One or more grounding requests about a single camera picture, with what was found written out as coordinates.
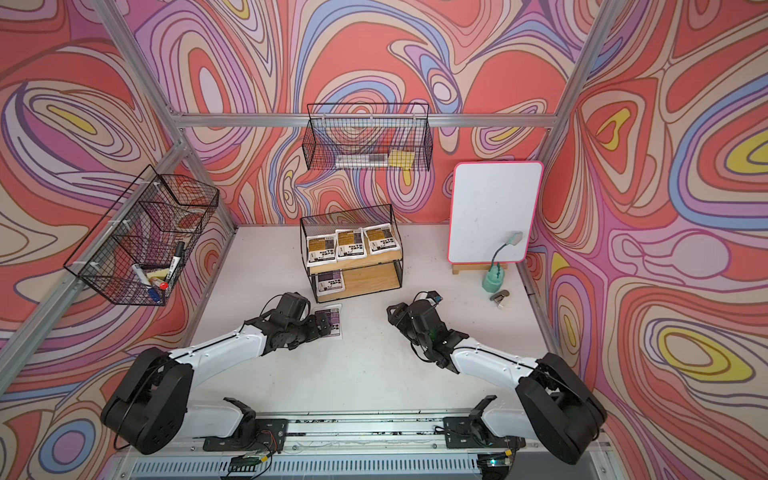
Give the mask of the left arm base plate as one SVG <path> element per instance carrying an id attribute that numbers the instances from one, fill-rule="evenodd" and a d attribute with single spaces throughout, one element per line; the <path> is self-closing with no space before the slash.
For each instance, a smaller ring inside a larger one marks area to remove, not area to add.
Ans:
<path id="1" fill-rule="evenodd" d="M 266 418 L 246 420 L 229 437 L 205 437 L 203 450 L 207 452 L 259 451 L 279 453 L 284 449 L 288 420 Z"/>

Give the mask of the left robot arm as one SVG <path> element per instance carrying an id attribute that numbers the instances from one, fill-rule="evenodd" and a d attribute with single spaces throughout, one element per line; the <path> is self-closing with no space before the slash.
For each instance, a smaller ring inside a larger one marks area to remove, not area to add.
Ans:
<path id="1" fill-rule="evenodd" d="M 101 423 L 144 455 L 188 439 L 202 439 L 220 451 L 279 449 L 275 433 L 261 426 L 244 402 L 233 397 L 219 402 L 190 399 L 195 388 L 234 366 L 336 334 L 330 314 L 311 312 L 309 300 L 299 293 L 275 299 L 276 307 L 197 346 L 144 350 L 107 401 Z"/>

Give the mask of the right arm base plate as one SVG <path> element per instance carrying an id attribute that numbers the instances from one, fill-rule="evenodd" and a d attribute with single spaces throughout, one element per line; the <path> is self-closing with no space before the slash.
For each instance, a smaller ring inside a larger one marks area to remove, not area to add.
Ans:
<path id="1" fill-rule="evenodd" d="M 500 449 L 517 451 L 526 447 L 521 437 L 494 435 L 485 424 L 470 416 L 449 416 L 443 418 L 439 431 L 445 438 L 448 449 Z"/>

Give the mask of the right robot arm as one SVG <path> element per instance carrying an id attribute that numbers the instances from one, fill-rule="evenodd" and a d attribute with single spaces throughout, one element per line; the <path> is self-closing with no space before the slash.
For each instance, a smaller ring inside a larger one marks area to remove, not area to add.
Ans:
<path id="1" fill-rule="evenodd" d="M 388 322 L 419 360 L 512 391 L 520 402 L 519 408 L 510 408 L 487 395 L 467 416 L 445 419 L 447 447 L 517 450 L 531 439 L 561 462 L 577 464 L 608 418 L 591 390 L 554 353 L 539 359 L 521 357 L 447 328 L 437 312 L 441 299 L 429 291 L 417 294 L 411 303 L 391 305 Z"/>

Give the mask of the purple coffee bag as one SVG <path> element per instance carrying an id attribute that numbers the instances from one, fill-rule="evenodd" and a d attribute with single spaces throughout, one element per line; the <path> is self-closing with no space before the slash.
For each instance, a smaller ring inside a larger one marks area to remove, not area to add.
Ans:
<path id="1" fill-rule="evenodd" d="M 341 304 L 325 305 L 314 312 L 322 338 L 340 338 Z"/>
<path id="2" fill-rule="evenodd" d="M 318 297 L 341 293 L 345 290 L 341 270 L 322 272 L 315 275 L 316 294 Z"/>

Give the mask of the yellow coffee bag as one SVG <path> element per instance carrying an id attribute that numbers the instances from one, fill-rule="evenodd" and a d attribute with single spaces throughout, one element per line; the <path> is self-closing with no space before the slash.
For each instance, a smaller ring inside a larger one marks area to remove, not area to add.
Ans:
<path id="1" fill-rule="evenodd" d="M 371 255 L 380 255 L 401 249 L 391 223 L 366 227 L 363 229 L 363 233 L 368 241 Z"/>
<path id="2" fill-rule="evenodd" d="M 337 262 L 335 234 L 308 236 L 306 266 L 315 267 Z"/>
<path id="3" fill-rule="evenodd" d="M 363 229 L 337 229 L 336 258 L 338 261 L 366 258 L 368 253 L 363 238 Z"/>

